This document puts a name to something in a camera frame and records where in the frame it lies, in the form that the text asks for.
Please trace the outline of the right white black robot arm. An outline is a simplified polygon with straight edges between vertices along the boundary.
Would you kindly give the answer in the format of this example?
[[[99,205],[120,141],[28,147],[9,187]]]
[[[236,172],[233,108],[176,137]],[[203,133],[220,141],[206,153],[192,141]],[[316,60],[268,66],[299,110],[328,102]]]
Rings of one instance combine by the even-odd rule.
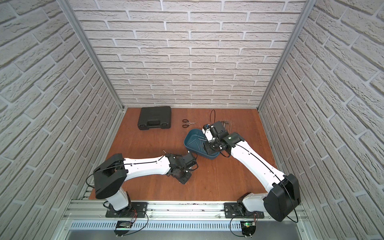
[[[238,199],[242,215],[267,212],[274,220],[282,222],[301,203],[298,179],[269,164],[238,133],[228,133],[220,121],[204,125],[202,132],[207,138],[204,148],[209,155],[226,151],[229,157],[241,162],[266,190],[265,194],[247,193]]]

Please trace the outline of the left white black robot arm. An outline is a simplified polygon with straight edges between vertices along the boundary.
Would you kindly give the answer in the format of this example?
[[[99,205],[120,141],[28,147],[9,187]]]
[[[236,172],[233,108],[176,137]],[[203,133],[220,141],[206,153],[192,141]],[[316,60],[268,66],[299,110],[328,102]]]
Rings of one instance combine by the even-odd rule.
[[[121,212],[132,207],[128,193],[122,188],[125,181],[149,175],[166,175],[185,184],[198,167],[197,157],[192,153],[166,153],[148,159],[130,159],[114,154],[96,167],[91,176],[94,177],[96,198],[107,200],[113,210]]]

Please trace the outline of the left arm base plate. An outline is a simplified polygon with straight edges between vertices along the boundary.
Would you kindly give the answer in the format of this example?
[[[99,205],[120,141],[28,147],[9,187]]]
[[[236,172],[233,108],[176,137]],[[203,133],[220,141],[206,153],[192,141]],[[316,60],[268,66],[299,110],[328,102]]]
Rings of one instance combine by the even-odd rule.
[[[129,218],[132,219],[137,214],[138,219],[146,218],[148,202],[132,202],[126,208],[116,211],[109,205],[106,218]]]

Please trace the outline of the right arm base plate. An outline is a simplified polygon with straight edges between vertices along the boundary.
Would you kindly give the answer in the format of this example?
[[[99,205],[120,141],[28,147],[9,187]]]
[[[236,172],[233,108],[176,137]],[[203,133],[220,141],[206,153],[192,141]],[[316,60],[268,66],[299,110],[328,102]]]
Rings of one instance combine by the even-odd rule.
[[[226,219],[232,219],[235,216],[239,218],[257,218],[263,219],[265,217],[264,212],[248,211],[242,204],[235,202],[224,203],[224,213]]]

